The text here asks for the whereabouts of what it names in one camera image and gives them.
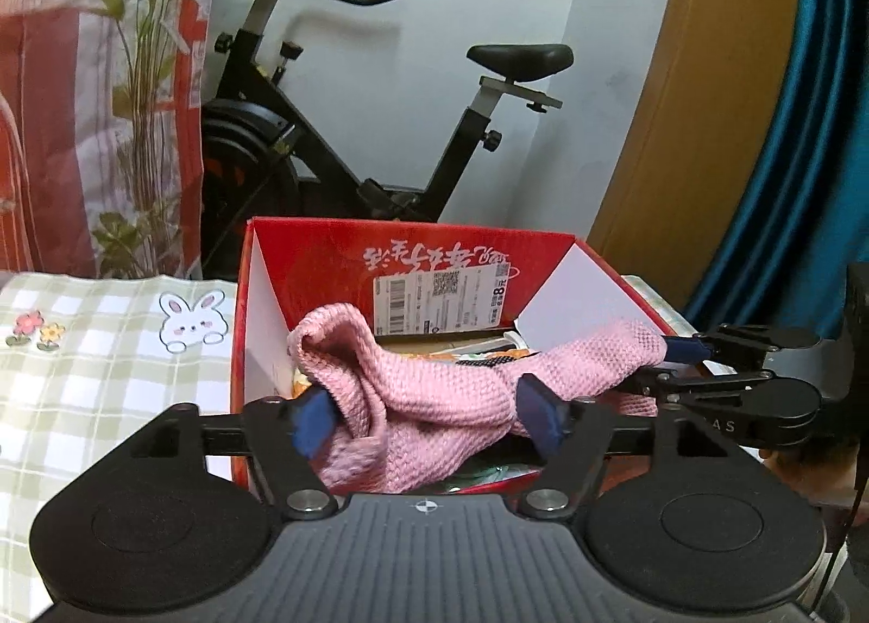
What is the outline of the person right hand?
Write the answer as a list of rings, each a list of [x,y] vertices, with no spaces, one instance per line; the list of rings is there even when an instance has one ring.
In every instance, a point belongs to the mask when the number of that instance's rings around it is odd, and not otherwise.
[[[845,507],[856,495],[856,444],[821,440],[794,449],[760,449],[759,454],[782,482],[816,504]]]

